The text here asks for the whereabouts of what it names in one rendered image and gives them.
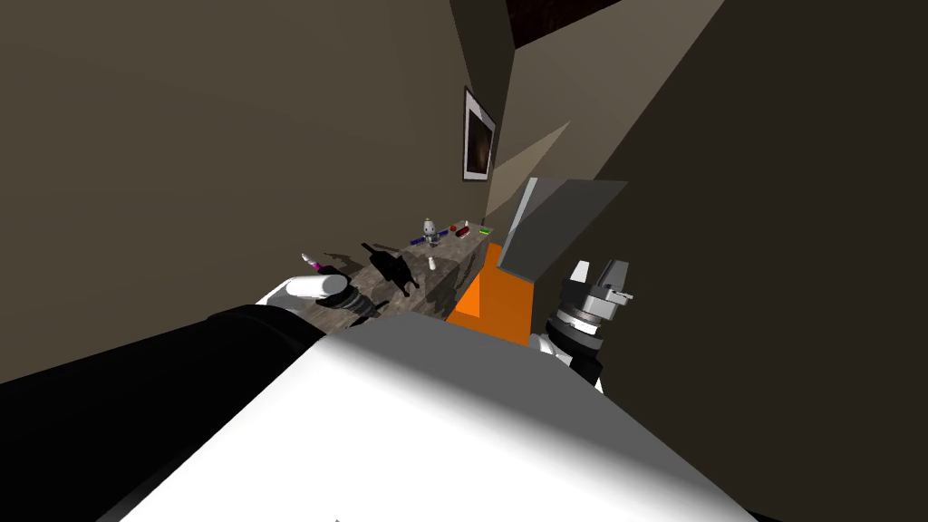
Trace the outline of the grey flat panel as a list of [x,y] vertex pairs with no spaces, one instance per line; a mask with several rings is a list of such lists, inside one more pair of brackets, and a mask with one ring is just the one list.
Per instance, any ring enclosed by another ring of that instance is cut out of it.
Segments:
[[502,246],[498,269],[537,282],[626,185],[622,180],[530,178]]

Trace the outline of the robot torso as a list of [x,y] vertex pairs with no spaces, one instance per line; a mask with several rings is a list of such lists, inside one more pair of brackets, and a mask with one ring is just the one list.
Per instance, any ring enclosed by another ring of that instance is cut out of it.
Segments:
[[755,522],[551,353],[421,314],[325,336],[120,522]]

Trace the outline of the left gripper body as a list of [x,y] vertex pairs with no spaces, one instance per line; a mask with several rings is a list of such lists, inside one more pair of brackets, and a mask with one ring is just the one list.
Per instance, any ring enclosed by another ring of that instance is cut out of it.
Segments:
[[357,316],[353,324],[362,324],[381,316],[381,309],[387,304],[387,301],[375,303],[369,296],[359,295],[349,304],[347,310]]

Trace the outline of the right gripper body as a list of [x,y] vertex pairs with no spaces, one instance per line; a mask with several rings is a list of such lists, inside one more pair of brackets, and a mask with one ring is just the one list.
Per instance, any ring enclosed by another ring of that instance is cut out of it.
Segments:
[[631,295],[607,286],[574,281],[572,287],[576,292],[572,313],[585,321],[612,321],[616,311],[633,299]]

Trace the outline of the framed dark picture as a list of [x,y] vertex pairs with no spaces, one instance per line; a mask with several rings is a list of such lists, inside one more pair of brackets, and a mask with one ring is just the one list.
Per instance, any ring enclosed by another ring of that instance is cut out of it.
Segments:
[[462,179],[488,181],[493,170],[493,147],[497,125],[466,87],[463,114]]

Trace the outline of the orange box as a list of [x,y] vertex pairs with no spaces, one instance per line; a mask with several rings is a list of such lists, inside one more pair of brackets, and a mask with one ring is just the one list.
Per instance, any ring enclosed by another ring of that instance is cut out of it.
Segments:
[[498,269],[502,246],[487,245],[484,266],[447,321],[518,345],[528,345],[534,285]]

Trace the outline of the grey-brown stone table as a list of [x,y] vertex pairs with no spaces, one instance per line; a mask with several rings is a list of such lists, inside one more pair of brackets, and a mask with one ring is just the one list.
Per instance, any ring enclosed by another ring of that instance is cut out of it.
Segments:
[[[488,235],[476,225],[465,237],[449,232],[435,247],[366,244],[368,265],[351,276],[351,285],[375,303],[388,302],[381,318],[415,312],[446,320],[484,266],[487,245]],[[436,259],[435,271],[429,270],[429,256]]]

